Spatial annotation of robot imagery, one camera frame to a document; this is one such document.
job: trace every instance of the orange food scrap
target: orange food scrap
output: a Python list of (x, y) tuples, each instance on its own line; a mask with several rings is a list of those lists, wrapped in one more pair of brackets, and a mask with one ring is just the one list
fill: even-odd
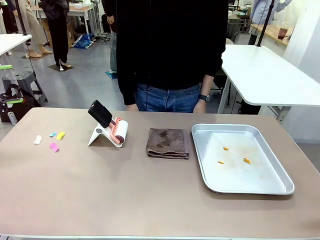
[(248, 158), (246, 158), (246, 157), (245, 157), (245, 158), (243, 159), (243, 161), (244, 161), (245, 163), (247, 163), (247, 164), (250, 164), (250, 165), (251, 165), (251, 161), (250, 161)]

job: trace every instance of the bottle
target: bottle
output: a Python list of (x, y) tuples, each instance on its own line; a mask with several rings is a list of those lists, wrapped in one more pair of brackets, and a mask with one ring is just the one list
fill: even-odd
[(15, 113), (13, 111), (8, 112), (8, 117), (9, 117), (13, 126), (15, 126), (18, 123), (18, 120), (17, 120)]

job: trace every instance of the stool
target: stool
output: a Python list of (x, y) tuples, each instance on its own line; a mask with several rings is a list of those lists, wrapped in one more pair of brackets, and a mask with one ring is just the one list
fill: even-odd
[[(34, 99), (36, 99), (35, 95), (38, 95), (39, 98), (36, 99), (39, 104), (42, 102), (48, 102), (47, 96), (44, 94), (39, 82), (34, 76), (32, 71), (23, 71), (23, 72), (13, 72), (14, 79), (7, 74), (2, 78), (4, 90), (6, 91), (11, 83), (15, 83), (17, 81), (18, 85), (30, 93)], [(37, 90), (32, 90), (31, 84), (35, 83)]]

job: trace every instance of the brown towel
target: brown towel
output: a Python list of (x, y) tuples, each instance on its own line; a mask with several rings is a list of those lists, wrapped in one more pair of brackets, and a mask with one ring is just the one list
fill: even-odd
[(189, 159), (188, 132), (183, 129), (150, 128), (146, 153), (153, 158)]

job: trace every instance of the metal tray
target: metal tray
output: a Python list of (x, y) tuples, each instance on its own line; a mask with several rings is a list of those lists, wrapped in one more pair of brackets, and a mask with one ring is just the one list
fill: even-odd
[(211, 190), (238, 194), (294, 193), (294, 183), (255, 127), (196, 124), (191, 132), (203, 181)]

